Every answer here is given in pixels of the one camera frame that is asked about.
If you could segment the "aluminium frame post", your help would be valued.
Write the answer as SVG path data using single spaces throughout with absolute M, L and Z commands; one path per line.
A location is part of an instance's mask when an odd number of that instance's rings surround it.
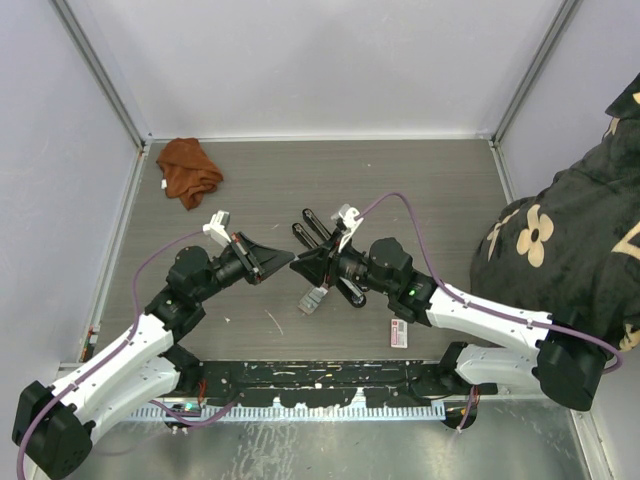
M 121 122 L 122 126 L 128 133 L 129 137 L 139 150 L 144 149 L 148 140 L 143 136 L 125 105 L 121 95 L 117 92 L 116 86 L 112 81 L 103 62 L 100 60 L 98 52 L 91 43 L 89 36 L 86 34 L 78 17 L 74 13 L 72 6 L 68 1 L 52 0 L 49 2 L 55 11 L 62 26 L 65 28 L 71 41 L 80 53 L 89 72 L 94 77 L 100 90 L 105 95 L 107 102 Z
M 582 4 L 581 0 L 562 0 L 559 7 L 546 28 L 527 69 L 519 82 L 507 108 L 502 115 L 494 134 L 490 139 L 493 147 L 497 148 L 504 139 L 511 124 L 515 120 L 520 108 L 534 87 L 561 36 L 571 22 L 572 17 Z

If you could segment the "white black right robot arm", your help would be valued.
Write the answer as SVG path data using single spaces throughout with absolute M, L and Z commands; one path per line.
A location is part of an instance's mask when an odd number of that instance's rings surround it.
M 419 272 L 394 238 L 375 241 L 369 252 L 332 241 L 302 253 L 291 269 L 314 286 L 347 280 L 387 298 L 388 308 L 408 323 L 455 330 L 490 342 L 451 346 L 440 362 L 444 390 L 471 385 L 539 387 L 557 404 L 591 408 L 605 370 L 605 343 L 556 321 L 546 312 L 519 310 L 456 289 Z

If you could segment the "aluminium frame post left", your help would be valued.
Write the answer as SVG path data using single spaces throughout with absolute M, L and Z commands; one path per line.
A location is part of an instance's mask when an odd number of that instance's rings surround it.
M 68 1 L 52 0 L 49 2 L 55 11 L 62 26 L 65 28 L 71 41 L 80 53 L 89 72 L 94 77 L 100 90 L 105 95 L 107 102 L 121 122 L 122 126 L 128 133 L 129 137 L 139 150 L 144 149 L 148 140 L 143 136 L 125 105 L 121 95 L 117 92 L 116 86 L 112 81 L 103 62 L 100 60 L 98 52 L 91 43 L 89 36 L 86 34 L 78 17 L 74 13 L 72 6 Z

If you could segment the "black floral fleece garment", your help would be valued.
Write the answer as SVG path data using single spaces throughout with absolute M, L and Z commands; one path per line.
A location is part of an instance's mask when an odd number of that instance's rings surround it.
M 554 316 L 621 352 L 639 344 L 639 82 L 609 105 L 601 142 L 551 184 L 502 210 L 479 244 L 470 290 Z

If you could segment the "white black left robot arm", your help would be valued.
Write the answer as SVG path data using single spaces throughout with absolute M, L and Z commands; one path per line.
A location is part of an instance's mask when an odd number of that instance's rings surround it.
M 136 408 L 172 391 L 188 396 L 197 390 L 199 362 L 180 362 L 179 342 L 204 318 L 204 301 L 239 281 L 258 285 L 295 257 L 242 232 L 213 234 L 221 253 L 180 250 L 165 287 L 146 307 L 134 307 L 133 324 L 104 350 L 49 385 L 35 380 L 22 390 L 11 434 L 17 478 L 25 478 L 31 461 L 48 478 L 63 479 Z

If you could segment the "red white staple box sleeve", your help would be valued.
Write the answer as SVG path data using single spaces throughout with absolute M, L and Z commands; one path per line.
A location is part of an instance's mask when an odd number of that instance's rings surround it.
M 408 348 L 408 324 L 401 319 L 390 322 L 390 346 L 397 349 Z

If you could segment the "aluminium frame post right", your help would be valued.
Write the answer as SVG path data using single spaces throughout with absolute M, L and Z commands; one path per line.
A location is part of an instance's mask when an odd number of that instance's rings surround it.
M 562 0 L 559 7 L 546 28 L 527 69 L 519 82 L 507 108 L 502 115 L 494 134 L 490 139 L 493 147 L 497 148 L 504 139 L 511 124 L 515 120 L 520 108 L 534 87 L 561 36 L 571 22 L 572 17 L 582 4 L 581 0 Z

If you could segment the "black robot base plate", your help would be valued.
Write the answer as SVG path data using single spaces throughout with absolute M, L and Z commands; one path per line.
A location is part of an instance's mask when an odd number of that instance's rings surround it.
M 189 366 L 170 397 L 201 397 L 211 406 L 345 407 L 358 392 L 369 408 L 429 406 L 465 396 L 471 385 L 436 363 L 422 360 L 205 361 Z

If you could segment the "black stapler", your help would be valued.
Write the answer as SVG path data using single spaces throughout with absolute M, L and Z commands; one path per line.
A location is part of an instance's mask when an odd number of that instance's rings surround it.
M 294 237 L 307 249 L 313 249 L 319 246 L 318 242 L 299 222 L 292 224 L 292 233 Z M 366 305 L 365 294 L 350 282 L 341 279 L 334 285 L 334 287 L 352 307 L 362 308 Z
M 302 210 L 302 217 L 306 225 L 323 241 L 327 241 L 331 238 L 332 233 L 324 225 L 324 223 L 318 218 L 318 216 L 310 209 L 305 208 Z

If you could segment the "orange-brown cloth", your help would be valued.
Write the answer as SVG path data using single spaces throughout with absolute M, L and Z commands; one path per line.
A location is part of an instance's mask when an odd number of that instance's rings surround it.
M 215 192 L 224 176 L 196 138 L 176 138 L 160 152 L 156 164 L 166 182 L 165 194 L 179 199 L 186 210 L 198 207 L 205 194 Z

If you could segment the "aluminium front rail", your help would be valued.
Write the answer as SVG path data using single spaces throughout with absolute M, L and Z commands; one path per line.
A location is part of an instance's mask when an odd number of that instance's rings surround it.
M 83 363 L 61 363 L 56 373 L 56 380 L 59 380 L 67 375 L 74 374 L 78 369 L 83 366 Z

